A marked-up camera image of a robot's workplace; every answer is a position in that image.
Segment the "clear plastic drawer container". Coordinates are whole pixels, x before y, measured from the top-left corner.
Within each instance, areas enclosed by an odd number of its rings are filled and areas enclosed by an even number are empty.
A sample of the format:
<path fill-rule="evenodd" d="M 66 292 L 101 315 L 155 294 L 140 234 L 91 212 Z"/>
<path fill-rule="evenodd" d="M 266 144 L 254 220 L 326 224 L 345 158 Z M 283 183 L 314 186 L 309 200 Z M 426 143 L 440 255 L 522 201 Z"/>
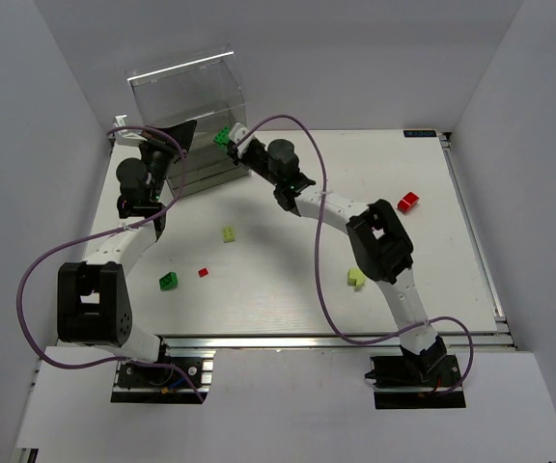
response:
<path fill-rule="evenodd" d="M 178 53 L 169 60 L 126 73 L 127 84 L 144 125 L 162 131 L 193 121 L 194 135 L 181 144 L 186 163 L 175 160 L 167 183 L 183 197 L 245 178 L 215 138 L 236 123 L 247 124 L 246 105 L 236 69 L 235 51 L 226 44 L 203 52 Z"/>

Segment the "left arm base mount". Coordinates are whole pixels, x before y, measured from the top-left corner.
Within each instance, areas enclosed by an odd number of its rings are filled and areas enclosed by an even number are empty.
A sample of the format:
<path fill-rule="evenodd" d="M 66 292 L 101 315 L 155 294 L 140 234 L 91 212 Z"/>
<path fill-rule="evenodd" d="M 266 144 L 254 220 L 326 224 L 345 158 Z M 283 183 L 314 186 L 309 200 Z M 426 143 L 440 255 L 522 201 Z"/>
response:
<path fill-rule="evenodd" d="M 211 339 L 165 337 L 158 361 L 169 367 L 119 363 L 110 400 L 125 404 L 200 405 L 209 393 L 215 350 Z"/>

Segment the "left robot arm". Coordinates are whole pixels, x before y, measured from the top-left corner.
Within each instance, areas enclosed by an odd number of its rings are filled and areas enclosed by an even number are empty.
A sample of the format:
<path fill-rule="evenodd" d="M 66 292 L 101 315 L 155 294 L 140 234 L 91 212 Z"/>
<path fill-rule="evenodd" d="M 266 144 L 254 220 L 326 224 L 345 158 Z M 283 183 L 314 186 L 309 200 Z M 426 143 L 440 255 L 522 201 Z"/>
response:
<path fill-rule="evenodd" d="M 138 145 L 140 155 L 126 158 L 117 166 L 117 211 L 124 230 L 111 233 L 84 260 L 60 267 L 60 340 L 97 346 L 144 363 L 159 361 L 161 338 L 133 321 L 126 276 L 165 229 L 162 188 L 179 150 L 190 150 L 196 127 L 197 122 L 192 120 L 156 132 L 145 129 Z"/>

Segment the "green long lego brick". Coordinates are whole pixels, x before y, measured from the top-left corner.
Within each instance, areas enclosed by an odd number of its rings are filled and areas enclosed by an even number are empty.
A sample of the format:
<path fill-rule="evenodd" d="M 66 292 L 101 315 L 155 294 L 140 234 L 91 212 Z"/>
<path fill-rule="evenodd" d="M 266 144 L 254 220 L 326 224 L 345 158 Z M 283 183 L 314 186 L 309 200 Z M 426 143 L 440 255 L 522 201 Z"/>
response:
<path fill-rule="evenodd" d="M 213 142 L 220 146 L 227 146 L 230 143 L 230 131 L 228 126 L 223 127 L 213 138 Z"/>

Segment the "green square lego brick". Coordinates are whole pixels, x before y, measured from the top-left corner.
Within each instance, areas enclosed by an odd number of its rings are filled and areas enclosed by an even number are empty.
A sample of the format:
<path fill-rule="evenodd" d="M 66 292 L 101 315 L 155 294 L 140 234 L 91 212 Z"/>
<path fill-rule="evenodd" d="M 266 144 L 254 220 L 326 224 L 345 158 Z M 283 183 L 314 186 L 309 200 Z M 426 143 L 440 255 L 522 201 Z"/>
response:
<path fill-rule="evenodd" d="M 158 283 L 161 291 L 168 291 L 177 288 L 179 285 L 178 275 L 173 271 L 168 272 L 159 278 Z"/>

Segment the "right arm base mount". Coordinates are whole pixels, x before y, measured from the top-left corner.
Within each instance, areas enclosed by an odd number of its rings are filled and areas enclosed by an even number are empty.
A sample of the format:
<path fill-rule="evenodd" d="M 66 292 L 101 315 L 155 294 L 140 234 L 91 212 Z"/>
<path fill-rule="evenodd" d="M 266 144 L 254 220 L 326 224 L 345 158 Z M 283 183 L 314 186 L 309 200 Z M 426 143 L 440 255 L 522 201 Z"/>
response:
<path fill-rule="evenodd" d="M 424 377 L 401 356 L 372 357 L 371 367 L 364 380 L 373 388 L 376 410 L 466 407 L 462 386 L 456 386 L 461 375 L 455 355 L 446 356 Z"/>

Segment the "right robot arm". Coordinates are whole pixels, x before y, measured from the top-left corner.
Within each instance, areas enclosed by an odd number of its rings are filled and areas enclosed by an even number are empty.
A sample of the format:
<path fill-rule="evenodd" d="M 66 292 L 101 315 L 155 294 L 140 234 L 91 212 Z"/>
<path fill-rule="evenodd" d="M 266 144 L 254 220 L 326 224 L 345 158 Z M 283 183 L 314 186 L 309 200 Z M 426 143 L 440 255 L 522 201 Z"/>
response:
<path fill-rule="evenodd" d="M 348 200 L 319 189 L 299 169 L 294 144 L 276 139 L 267 147 L 251 136 L 232 136 L 227 153 L 267 180 L 278 205 L 302 218 L 319 219 L 349 239 L 357 267 L 381 290 L 398 327 L 405 360 L 421 376 L 446 356 L 443 340 L 429 323 L 414 282 L 414 246 L 393 206 Z"/>

